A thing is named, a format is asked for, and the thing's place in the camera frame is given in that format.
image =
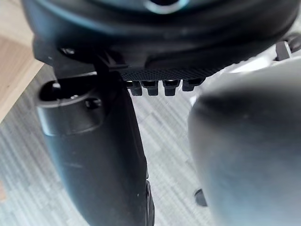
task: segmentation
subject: gray carpet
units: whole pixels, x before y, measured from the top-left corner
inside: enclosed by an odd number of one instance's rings
[[[7,195],[0,203],[1,226],[87,225],[54,169],[34,109],[36,90],[51,79],[52,69],[44,66],[0,125],[0,181]],[[158,97],[133,98],[157,226],[211,225],[209,210],[198,207],[193,197],[200,184],[190,158],[186,120],[194,95],[178,91],[176,97],[165,97],[160,89]]]

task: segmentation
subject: light wood panel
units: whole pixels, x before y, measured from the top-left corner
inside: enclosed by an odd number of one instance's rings
[[[33,34],[20,0],[0,0],[0,36],[30,47]]]
[[[0,0],[0,122],[42,67],[20,0]]]
[[[30,47],[0,37],[0,122],[42,65]]]

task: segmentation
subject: mounting hole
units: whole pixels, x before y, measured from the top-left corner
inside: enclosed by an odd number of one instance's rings
[[[146,0],[145,7],[156,14],[171,14],[188,4],[189,0]]]

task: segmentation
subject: textured plastic surface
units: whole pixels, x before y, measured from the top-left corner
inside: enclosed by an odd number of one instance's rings
[[[217,226],[299,226],[301,61],[210,83],[190,142]]]
[[[86,86],[85,79],[75,83]],[[61,81],[62,90],[75,86],[70,80]],[[57,95],[49,86],[38,96],[38,113],[53,162],[79,212],[91,226],[149,225],[153,203],[146,194],[146,159],[128,91],[117,86],[106,97],[91,89],[67,98],[77,87],[53,100]]]
[[[125,5],[133,3],[127,0],[118,1],[120,8],[89,0],[24,0],[23,4],[39,38],[57,47],[74,48],[73,57],[79,49],[114,50],[129,66],[127,79],[147,80],[147,73],[140,75],[145,68],[217,71],[257,55],[288,31],[300,3],[228,0],[199,7],[194,2],[189,10],[171,15],[127,13]],[[161,78],[163,73],[154,80],[172,79]],[[193,79],[190,74],[176,79]]]

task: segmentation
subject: gray floor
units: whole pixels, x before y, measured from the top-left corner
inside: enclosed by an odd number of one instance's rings
[[[86,226],[75,210],[45,149],[33,97],[53,78],[44,66],[0,125],[0,226]],[[211,225],[208,209],[193,198],[200,187],[189,153],[186,120],[193,93],[134,97],[157,226]]]

